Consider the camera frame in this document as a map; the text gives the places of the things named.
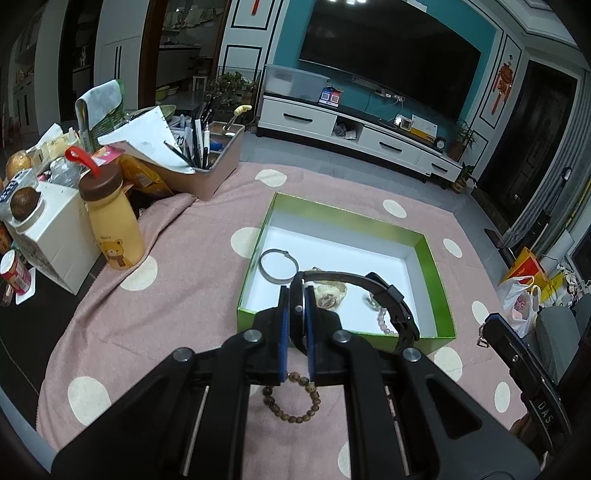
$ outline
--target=brown bottle cap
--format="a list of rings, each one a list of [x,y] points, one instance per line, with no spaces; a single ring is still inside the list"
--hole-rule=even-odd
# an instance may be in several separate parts
[[[86,202],[96,202],[117,191],[123,183],[121,167],[116,163],[109,163],[100,167],[98,178],[88,172],[80,179],[78,189],[80,197]]]

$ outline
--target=white plastic bag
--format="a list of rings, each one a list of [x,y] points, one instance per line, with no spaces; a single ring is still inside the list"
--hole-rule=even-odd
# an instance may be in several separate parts
[[[505,280],[496,289],[502,304],[502,315],[520,338],[530,333],[540,308],[541,290],[533,285],[534,277],[513,277]]]

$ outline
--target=gray sofa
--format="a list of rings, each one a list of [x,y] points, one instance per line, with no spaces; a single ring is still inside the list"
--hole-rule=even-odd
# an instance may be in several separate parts
[[[542,309],[535,329],[523,340],[557,385],[569,367],[591,318],[591,294],[572,308]]]

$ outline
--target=teal wall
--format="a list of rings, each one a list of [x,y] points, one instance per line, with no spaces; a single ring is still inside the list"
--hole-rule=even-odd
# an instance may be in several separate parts
[[[388,119],[393,118],[398,113],[402,113],[405,116],[410,116],[414,113],[415,115],[431,120],[439,126],[437,133],[450,140],[453,123],[429,107],[412,99],[407,99],[402,108],[400,103],[392,105],[392,99],[380,97],[372,93],[370,89],[351,82],[351,75],[349,74],[299,61],[301,47],[304,43],[304,37],[306,36],[315,1],[290,1],[273,63],[285,67],[308,70],[330,77],[330,83],[333,86],[345,91],[341,100],[342,104],[351,108],[363,110],[367,113]],[[474,80],[466,97],[462,113],[460,114],[460,118],[463,119],[468,115],[470,107],[472,107],[472,103],[475,101],[480,81],[484,75],[489,56],[491,55],[496,30],[484,17],[479,15],[462,0],[420,1],[427,6],[428,14],[437,18],[441,23],[458,33],[458,35],[462,36],[480,51],[480,61],[476,68]]]

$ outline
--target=drawer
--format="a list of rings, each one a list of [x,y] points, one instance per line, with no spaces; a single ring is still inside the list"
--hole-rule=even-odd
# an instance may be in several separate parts
[[[329,137],[336,123],[336,115],[303,105],[265,99],[261,122]]]
[[[421,153],[419,164],[425,170],[431,171],[435,175],[443,177],[449,181],[456,181],[461,170],[459,165],[456,166],[426,152]]]
[[[361,132],[358,145],[374,150],[378,156],[386,160],[410,163],[412,165],[417,163],[421,155],[419,148],[367,127]]]

